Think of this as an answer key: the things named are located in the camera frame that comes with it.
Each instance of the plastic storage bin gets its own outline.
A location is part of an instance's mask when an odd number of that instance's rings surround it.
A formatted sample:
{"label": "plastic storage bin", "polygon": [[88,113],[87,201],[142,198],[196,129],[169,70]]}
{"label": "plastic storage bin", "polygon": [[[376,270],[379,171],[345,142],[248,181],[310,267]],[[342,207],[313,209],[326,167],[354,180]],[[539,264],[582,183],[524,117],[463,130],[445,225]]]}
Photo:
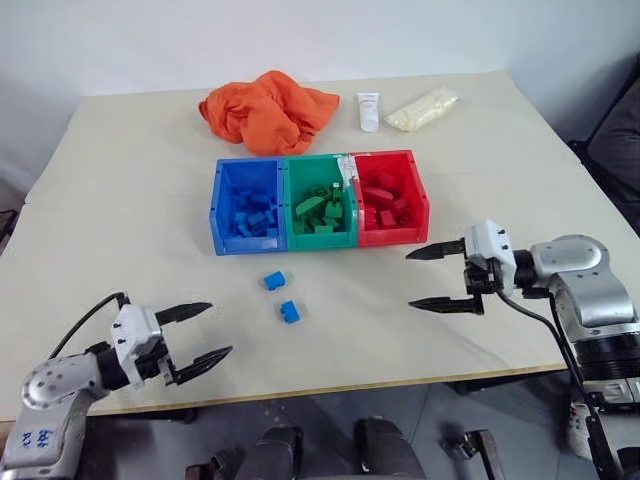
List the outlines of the plastic storage bin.
{"label": "plastic storage bin", "polygon": [[358,245],[358,210],[353,184],[343,191],[343,217],[339,231],[333,233],[299,233],[295,231],[296,207],[315,186],[328,187],[344,180],[338,168],[340,154],[285,157],[284,203],[287,246],[289,250],[346,248]]}
{"label": "plastic storage bin", "polygon": [[209,222],[218,255],[287,249],[282,159],[218,160]]}
{"label": "plastic storage bin", "polygon": [[358,246],[424,243],[429,199],[410,150],[355,153]]}

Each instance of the orange cloth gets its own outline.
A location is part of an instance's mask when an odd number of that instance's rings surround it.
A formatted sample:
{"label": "orange cloth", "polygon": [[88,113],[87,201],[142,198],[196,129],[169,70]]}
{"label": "orange cloth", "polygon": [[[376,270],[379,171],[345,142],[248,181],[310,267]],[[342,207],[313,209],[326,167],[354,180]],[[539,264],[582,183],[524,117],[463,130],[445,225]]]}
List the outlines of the orange cloth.
{"label": "orange cloth", "polygon": [[232,82],[213,90],[200,113],[211,131],[242,143],[257,156],[303,153],[338,108],[340,97],[302,88],[272,70],[255,82]]}

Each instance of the white tube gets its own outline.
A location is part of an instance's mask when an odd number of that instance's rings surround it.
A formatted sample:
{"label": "white tube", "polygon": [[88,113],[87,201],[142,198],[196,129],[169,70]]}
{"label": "white tube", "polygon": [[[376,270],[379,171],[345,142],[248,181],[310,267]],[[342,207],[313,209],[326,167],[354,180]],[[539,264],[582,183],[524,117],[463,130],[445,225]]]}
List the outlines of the white tube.
{"label": "white tube", "polygon": [[378,99],[379,93],[361,93],[358,96],[358,107],[360,109],[360,129],[363,132],[371,133],[378,129]]}

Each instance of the green bin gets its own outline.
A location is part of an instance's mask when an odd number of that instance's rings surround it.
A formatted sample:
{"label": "green bin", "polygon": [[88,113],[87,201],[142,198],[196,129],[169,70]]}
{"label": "green bin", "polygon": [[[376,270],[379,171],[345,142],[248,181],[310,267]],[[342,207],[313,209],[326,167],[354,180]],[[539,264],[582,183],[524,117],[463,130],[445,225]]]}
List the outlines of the green bin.
{"label": "green bin", "polygon": [[284,214],[289,250],[322,250],[358,246],[358,205],[351,182],[342,197],[343,226],[333,233],[295,233],[295,209],[316,185],[344,186],[338,167],[341,154],[284,157]]}

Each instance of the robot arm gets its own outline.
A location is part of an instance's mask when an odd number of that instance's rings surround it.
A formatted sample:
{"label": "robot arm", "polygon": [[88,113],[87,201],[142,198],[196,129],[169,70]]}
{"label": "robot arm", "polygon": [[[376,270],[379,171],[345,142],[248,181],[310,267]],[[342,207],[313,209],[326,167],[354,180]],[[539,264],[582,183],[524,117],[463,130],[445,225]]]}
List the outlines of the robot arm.
{"label": "robot arm", "polygon": [[[433,260],[457,253],[465,256],[464,279],[471,298],[431,297],[409,304],[438,313],[482,315],[482,295],[497,293],[510,306],[545,323],[590,409],[587,427],[600,478],[617,478],[597,408],[640,405],[640,321],[629,294],[609,268],[608,250],[592,238],[569,235],[514,251],[506,230],[485,220],[460,240],[428,245],[407,258]],[[525,298],[550,298],[556,328],[509,300],[515,288]]]}
{"label": "robot arm", "polygon": [[128,301],[119,303],[120,313],[111,325],[115,347],[102,342],[81,355],[50,358],[25,379],[24,406],[0,464],[2,480],[72,479],[87,412],[94,402],[129,384],[141,388],[158,374],[166,385],[180,385],[209,371],[231,351],[231,347],[215,350],[177,370],[162,326],[191,318],[211,304],[179,305],[154,313]]}

